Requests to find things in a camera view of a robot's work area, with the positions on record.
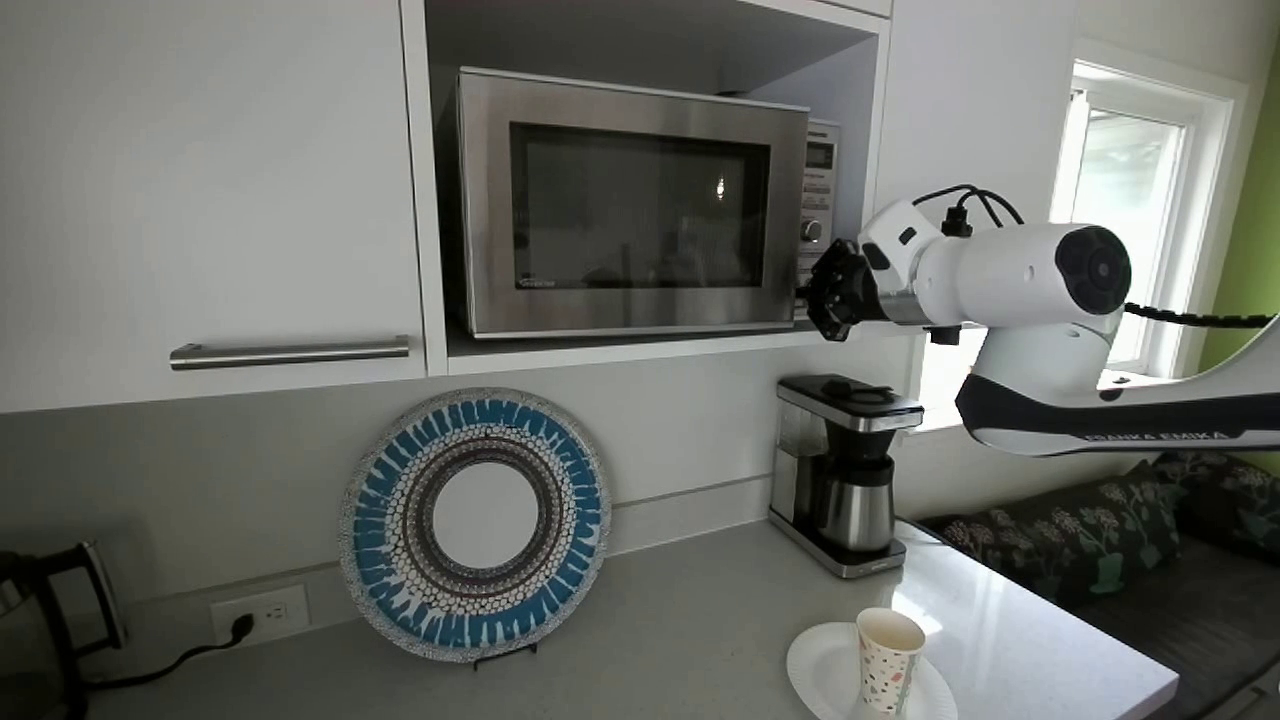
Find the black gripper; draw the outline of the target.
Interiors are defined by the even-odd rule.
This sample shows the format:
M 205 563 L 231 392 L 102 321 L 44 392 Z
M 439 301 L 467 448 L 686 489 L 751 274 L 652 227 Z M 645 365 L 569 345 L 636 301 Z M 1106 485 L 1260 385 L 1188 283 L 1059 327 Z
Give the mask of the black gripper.
M 886 317 L 871 274 L 850 239 L 832 239 L 812 264 L 803 309 L 812 327 L 836 345 L 843 345 L 858 323 Z

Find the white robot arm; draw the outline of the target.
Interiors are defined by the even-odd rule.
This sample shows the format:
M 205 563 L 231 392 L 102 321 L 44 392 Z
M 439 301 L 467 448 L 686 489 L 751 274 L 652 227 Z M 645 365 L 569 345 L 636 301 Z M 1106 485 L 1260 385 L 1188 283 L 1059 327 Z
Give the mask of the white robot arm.
M 843 342 L 862 321 L 929 331 L 979 323 L 957 413 L 973 439 L 1013 455 L 1275 452 L 1280 321 L 1192 380 L 1106 387 L 1127 287 L 1127 248 L 1100 223 L 973 231 L 902 199 L 824 248 L 803 301 L 824 342 Z

